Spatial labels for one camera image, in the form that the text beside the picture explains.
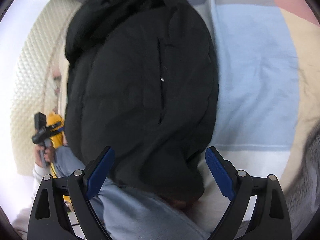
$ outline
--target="person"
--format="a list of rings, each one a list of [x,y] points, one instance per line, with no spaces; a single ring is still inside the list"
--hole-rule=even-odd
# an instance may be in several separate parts
[[[34,150],[32,202],[29,207],[21,210],[12,223],[23,239],[27,239],[28,221],[36,192],[43,176],[50,173],[50,168],[42,167],[40,150],[44,148],[36,146]],[[75,170],[85,168],[68,145],[45,149],[44,158],[53,163],[58,177],[70,176]],[[173,208],[159,196],[116,185],[109,178],[103,183],[98,196],[91,200],[91,204],[114,240],[207,240],[210,236],[209,232],[203,231],[183,212]]]

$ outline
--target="pink fabric patch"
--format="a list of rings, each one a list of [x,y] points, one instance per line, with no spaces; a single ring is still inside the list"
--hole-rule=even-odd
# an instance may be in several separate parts
[[[320,26],[305,0],[275,0],[278,7],[293,13],[315,25]]]

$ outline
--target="black jacket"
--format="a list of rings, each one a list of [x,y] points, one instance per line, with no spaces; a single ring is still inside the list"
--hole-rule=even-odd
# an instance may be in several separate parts
[[[110,177],[181,201],[203,193],[218,77],[205,23],[186,0],[87,0],[70,23],[65,133],[84,164],[112,146]]]

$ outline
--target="blue gripper pad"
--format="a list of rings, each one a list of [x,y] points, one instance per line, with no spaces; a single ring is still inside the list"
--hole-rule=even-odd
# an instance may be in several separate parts
[[[233,190],[232,179],[210,148],[205,151],[205,161],[217,182],[222,195],[229,198],[230,201],[233,201],[236,194]]]
[[[109,171],[115,162],[115,151],[110,147],[107,153],[100,160],[98,166],[93,171],[90,178],[87,180],[87,198],[90,200],[92,197],[98,195],[102,184],[106,180]]]

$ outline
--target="blue jeans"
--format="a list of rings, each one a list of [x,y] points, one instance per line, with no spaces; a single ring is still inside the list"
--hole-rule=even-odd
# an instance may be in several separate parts
[[[54,166],[61,177],[85,168],[66,146],[56,150]],[[113,240],[207,240],[210,236],[153,193],[118,187],[108,178],[91,204]]]

